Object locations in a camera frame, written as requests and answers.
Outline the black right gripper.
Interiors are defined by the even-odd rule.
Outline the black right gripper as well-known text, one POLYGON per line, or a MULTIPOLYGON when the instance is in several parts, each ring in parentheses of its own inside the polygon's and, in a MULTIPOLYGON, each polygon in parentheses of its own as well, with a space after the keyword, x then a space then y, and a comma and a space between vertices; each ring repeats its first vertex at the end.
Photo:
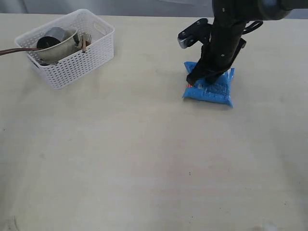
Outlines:
POLYGON ((208 84, 214 84, 234 62, 234 55, 242 37, 246 23, 234 23, 222 26, 214 23, 211 40, 198 63, 186 63, 188 75, 186 81, 194 85, 206 76, 208 84))

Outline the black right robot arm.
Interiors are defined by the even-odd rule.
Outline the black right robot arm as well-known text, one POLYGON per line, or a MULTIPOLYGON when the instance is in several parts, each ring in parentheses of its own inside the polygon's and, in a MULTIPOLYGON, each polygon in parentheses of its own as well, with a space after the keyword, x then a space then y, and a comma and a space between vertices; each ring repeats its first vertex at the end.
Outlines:
POLYGON ((210 84, 227 71, 246 42, 242 35, 250 33, 263 24, 285 18, 294 9, 304 9, 303 0, 214 0, 213 24, 207 24, 201 57, 186 81, 194 85, 205 78, 210 84))

